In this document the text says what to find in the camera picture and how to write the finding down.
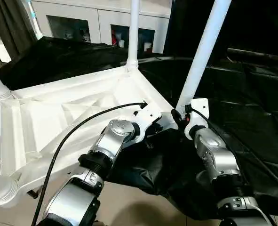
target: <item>black plastic sheet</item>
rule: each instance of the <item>black plastic sheet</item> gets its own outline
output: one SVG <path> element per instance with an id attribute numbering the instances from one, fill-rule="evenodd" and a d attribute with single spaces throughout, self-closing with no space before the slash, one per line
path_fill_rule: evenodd
<path id="1" fill-rule="evenodd" d="M 106 45 L 41 39 L 28 53 L 0 69 L 10 89 L 20 89 L 116 67 L 127 52 Z M 176 106 L 189 71 L 188 59 L 139 65 L 153 86 Z M 278 215 L 278 69 L 219 63 L 205 70 L 196 97 L 209 99 L 210 120 L 236 152 L 260 207 Z M 193 143 L 167 130 L 122 151 L 109 178 L 166 197 L 194 219 L 216 218 L 215 196 Z"/>

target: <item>tiled floor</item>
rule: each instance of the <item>tiled floor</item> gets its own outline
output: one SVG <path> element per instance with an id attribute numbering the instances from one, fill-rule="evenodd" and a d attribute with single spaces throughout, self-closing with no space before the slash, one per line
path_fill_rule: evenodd
<path id="1" fill-rule="evenodd" d="M 65 178 L 50 183 L 48 200 L 64 182 Z M 148 195 L 137 188 L 106 183 L 99 197 L 101 207 L 97 219 L 109 226 L 218 226 L 219 221 L 194 221 L 186 218 L 162 196 Z M 29 226 L 37 200 L 25 196 L 10 209 L 0 207 L 0 226 Z"/>

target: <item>white cabinet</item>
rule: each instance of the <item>white cabinet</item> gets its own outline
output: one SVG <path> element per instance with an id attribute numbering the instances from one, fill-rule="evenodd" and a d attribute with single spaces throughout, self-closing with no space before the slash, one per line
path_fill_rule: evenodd
<path id="1" fill-rule="evenodd" d="M 108 45 L 112 44 L 112 30 L 119 28 L 119 26 L 129 28 L 130 25 L 130 14 L 121 13 L 114 11 L 99 10 L 99 24 L 100 24 L 100 34 L 101 42 Z M 152 51 L 154 53 L 163 53 L 166 33 L 168 28 L 169 19 L 155 16 L 139 16 L 139 44 L 140 37 L 147 34 L 148 36 L 153 36 L 150 42 L 152 44 Z M 140 29 L 146 30 L 145 34 L 141 34 Z"/>
<path id="2" fill-rule="evenodd" d="M 97 9 L 38 1 L 32 6 L 44 36 L 100 43 Z"/>
<path id="3" fill-rule="evenodd" d="M 131 0 L 33 0 L 44 36 L 128 47 Z M 171 0 L 141 0 L 139 51 L 163 53 Z"/>

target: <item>curtain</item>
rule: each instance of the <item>curtain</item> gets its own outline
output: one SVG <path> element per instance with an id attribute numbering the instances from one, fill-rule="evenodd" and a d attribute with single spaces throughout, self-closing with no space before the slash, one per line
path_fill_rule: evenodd
<path id="1" fill-rule="evenodd" d="M 0 0 L 0 37 L 11 59 L 37 41 L 21 0 Z"/>

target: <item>cable connector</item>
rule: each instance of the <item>cable connector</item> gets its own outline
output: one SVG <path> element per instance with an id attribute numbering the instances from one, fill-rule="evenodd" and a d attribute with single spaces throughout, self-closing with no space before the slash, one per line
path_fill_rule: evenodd
<path id="1" fill-rule="evenodd" d="M 143 102 L 140 104 L 140 108 L 143 109 L 143 108 L 145 108 L 147 105 L 148 105 L 148 104 L 147 104 L 145 101 L 143 101 Z"/>
<path id="2" fill-rule="evenodd" d="M 191 113 L 192 112 L 192 106 L 191 105 L 185 105 L 185 112 L 187 114 Z"/>

